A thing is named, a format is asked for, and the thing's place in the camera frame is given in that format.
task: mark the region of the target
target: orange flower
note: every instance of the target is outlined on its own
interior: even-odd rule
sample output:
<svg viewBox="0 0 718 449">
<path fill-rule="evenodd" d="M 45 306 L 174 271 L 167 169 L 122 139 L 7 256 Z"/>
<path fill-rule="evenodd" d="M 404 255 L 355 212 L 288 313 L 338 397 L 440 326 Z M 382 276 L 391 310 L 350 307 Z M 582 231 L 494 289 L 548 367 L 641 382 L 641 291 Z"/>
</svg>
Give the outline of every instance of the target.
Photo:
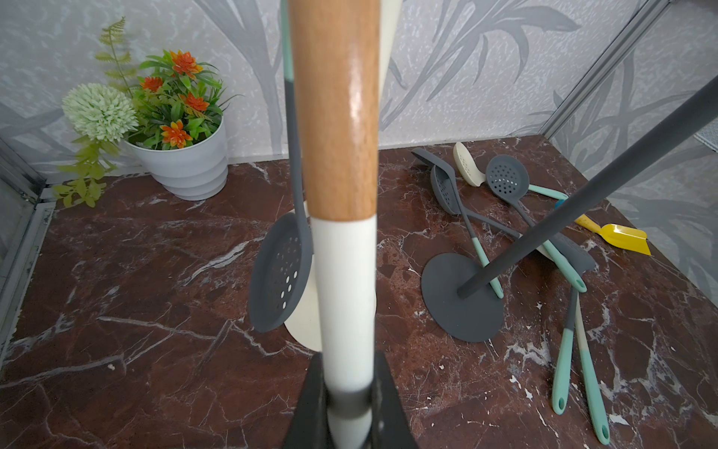
<svg viewBox="0 0 718 449">
<path fill-rule="evenodd" d="M 174 62 L 172 69 L 180 75 L 186 73 L 187 76 L 194 80 L 197 79 L 195 73 L 204 70 L 204 67 L 197 65 L 196 59 L 192 57 L 190 52 L 183 53 L 178 50 L 177 53 L 169 52 L 169 54 L 172 56 L 172 62 Z"/>
<path fill-rule="evenodd" d="M 187 106 L 194 109 L 195 111 L 206 111 L 207 106 L 210 105 L 207 101 L 205 101 L 204 97 L 197 98 L 192 95 L 192 92 L 187 92 L 187 96 L 184 96 L 182 94 L 180 94 L 179 96 L 179 98 L 184 101 Z"/>
<path fill-rule="evenodd" d="M 192 140 L 192 136 L 183 131 L 184 125 L 182 120 L 173 121 L 170 126 L 161 126 L 160 129 L 164 131 L 162 136 L 162 143 L 169 144 L 171 147 L 185 148 L 185 144 L 188 140 Z"/>
<path fill-rule="evenodd" d="M 148 76 L 144 79 L 143 83 L 140 83 L 139 85 L 142 86 L 143 89 L 147 89 L 148 91 L 157 92 L 157 89 L 162 87 L 162 78 L 159 76 Z"/>
</svg>

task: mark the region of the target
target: cream slotted spoon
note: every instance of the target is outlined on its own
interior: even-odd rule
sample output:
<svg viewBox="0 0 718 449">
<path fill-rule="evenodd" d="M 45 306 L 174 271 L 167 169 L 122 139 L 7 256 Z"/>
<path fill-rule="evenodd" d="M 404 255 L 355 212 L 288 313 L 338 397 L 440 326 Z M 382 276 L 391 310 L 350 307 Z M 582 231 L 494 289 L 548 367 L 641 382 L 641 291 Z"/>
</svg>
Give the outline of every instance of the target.
<svg viewBox="0 0 718 449">
<path fill-rule="evenodd" d="M 481 170 L 479 170 L 476 166 L 476 162 L 474 162 L 474 158 L 471 157 L 471 153 L 469 153 L 469 150 L 463 143 L 456 142 L 453 152 L 454 161 L 456 162 L 456 166 L 459 168 L 459 172 L 461 173 L 461 177 L 464 178 L 464 181 L 474 187 L 479 187 L 486 182 L 486 175 L 481 173 Z M 548 189 L 533 184 L 529 185 L 528 189 L 531 192 L 541 193 L 544 196 L 554 198 L 556 200 L 565 200 L 569 197 L 565 193 L 559 192 L 558 190 Z"/>
</svg>

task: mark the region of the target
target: artificial plant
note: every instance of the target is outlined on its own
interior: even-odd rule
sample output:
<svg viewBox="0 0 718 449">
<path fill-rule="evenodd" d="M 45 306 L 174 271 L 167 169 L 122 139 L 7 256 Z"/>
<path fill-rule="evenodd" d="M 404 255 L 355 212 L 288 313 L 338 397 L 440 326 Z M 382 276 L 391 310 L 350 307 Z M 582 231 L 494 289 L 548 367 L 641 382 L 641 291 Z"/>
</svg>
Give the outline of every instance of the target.
<svg viewBox="0 0 718 449">
<path fill-rule="evenodd" d="M 108 85 L 79 85 L 62 103 L 65 115 L 80 134 L 73 143 L 82 145 L 74 164 L 58 167 L 78 176 L 53 187 L 65 207 L 81 203 L 95 207 L 106 186 L 98 181 L 117 168 L 109 157 L 120 154 L 116 144 L 120 139 L 156 150 L 199 143 L 217 131 L 222 106 L 231 98 L 219 103 L 224 92 L 222 81 L 205 69 L 215 67 L 197 63 L 189 52 L 164 51 L 162 56 L 148 56 L 139 69 L 152 69 L 152 74 L 136 77 L 138 68 L 132 65 L 124 27 L 122 17 L 103 28 L 99 37 L 106 51 L 97 53 L 95 59 L 108 64 Z"/>
</svg>

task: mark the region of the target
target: yellow scoop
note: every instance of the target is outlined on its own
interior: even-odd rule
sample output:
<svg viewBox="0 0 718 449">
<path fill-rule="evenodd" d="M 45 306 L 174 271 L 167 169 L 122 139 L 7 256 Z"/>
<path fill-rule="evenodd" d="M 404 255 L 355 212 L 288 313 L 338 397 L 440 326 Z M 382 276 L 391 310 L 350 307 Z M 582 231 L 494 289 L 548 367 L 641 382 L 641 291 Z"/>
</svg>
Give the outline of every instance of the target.
<svg viewBox="0 0 718 449">
<path fill-rule="evenodd" d="M 613 224 L 600 227 L 593 220 L 591 220 L 591 218 L 588 218 L 585 215 L 576 218 L 576 223 L 591 232 L 597 233 L 613 246 L 647 254 L 649 256 L 651 255 L 651 250 L 648 249 L 648 244 L 645 241 L 648 238 L 648 234 L 640 229 Z"/>
</svg>

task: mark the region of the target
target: gray pole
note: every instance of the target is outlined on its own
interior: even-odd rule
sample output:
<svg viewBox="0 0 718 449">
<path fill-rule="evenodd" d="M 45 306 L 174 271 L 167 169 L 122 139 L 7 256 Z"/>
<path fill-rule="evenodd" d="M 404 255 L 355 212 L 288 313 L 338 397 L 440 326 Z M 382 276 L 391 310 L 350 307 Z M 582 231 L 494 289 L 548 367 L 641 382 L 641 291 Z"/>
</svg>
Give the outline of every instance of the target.
<svg viewBox="0 0 718 449">
<path fill-rule="evenodd" d="M 457 293 L 466 299 L 718 116 L 718 76 L 531 228 Z"/>
</svg>

